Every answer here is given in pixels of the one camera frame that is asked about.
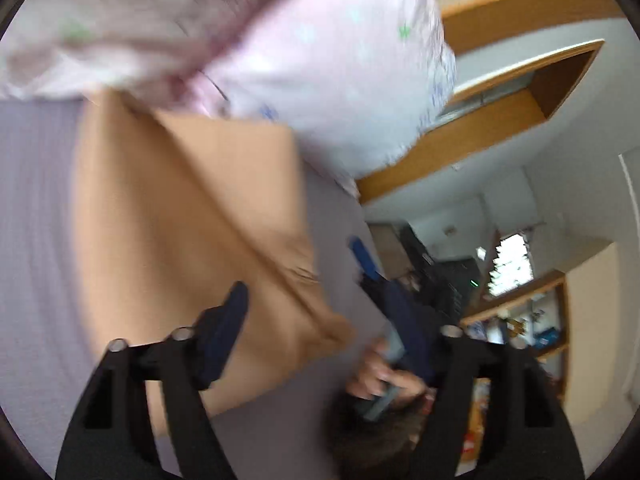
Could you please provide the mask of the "person's right hand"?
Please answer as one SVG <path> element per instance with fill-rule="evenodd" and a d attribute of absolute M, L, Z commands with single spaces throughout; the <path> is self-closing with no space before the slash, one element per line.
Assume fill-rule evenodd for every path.
<path fill-rule="evenodd" d="M 391 408 L 404 408 L 427 394 L 426 383 L 406 370 L 394 370 L 387 362 L 387 342 L 378 337 L 363 351 L 356 372 L 346 384 L 346 392 L 361 400 L 384 396 L 390 386 L 399 389 Z"/>

